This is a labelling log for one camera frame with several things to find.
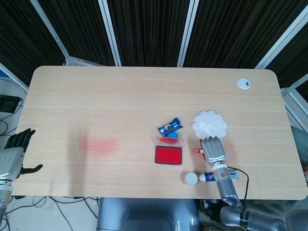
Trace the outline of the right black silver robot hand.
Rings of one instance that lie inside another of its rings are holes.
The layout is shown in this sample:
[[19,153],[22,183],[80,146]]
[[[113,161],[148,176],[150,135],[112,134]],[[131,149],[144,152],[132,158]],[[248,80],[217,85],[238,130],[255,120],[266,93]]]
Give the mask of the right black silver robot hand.
[[205,161],[210,165],[216,162],[223,163],[226,160],[226,154],[222,146],[221,140],[218,137],[209,137],[200,140],[200,145],[203,150]]

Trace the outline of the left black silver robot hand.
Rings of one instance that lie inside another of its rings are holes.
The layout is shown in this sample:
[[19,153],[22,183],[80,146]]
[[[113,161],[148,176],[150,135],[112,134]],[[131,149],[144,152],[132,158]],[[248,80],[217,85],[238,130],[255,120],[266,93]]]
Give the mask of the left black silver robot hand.
[[34,168],[23,167],[24,157],[35,130],[28,128],[8,138],[3,149],[0,150],[0,180],[13,182],[24,174],[40,171],[43,164]]

